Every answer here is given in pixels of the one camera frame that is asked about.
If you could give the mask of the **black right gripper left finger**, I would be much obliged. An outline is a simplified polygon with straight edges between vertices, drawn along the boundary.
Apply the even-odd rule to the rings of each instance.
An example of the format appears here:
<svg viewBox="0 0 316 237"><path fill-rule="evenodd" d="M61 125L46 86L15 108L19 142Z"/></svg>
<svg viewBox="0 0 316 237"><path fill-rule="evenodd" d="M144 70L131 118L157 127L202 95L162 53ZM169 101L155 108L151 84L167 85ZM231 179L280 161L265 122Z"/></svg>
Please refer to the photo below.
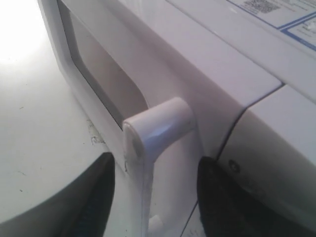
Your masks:
<svg viewBox="0 0 316 237"><path fill-rule="evenodd" d="M1 223L2 237L101 237L115 191L115 160L97 158L78 178L40 205Z"/></svg>

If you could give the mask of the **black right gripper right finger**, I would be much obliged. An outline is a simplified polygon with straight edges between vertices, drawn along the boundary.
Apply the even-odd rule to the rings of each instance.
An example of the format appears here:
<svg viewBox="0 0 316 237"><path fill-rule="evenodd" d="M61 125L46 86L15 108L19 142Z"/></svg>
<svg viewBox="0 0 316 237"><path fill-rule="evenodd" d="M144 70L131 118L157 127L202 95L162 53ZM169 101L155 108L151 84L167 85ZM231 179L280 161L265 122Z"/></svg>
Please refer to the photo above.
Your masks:
<svg viewBox="0 0 316 237"><path fill-rule="evenodd" d="M315 236L253 198L209 157L198 163L197 199L208 237Z"/></svg>

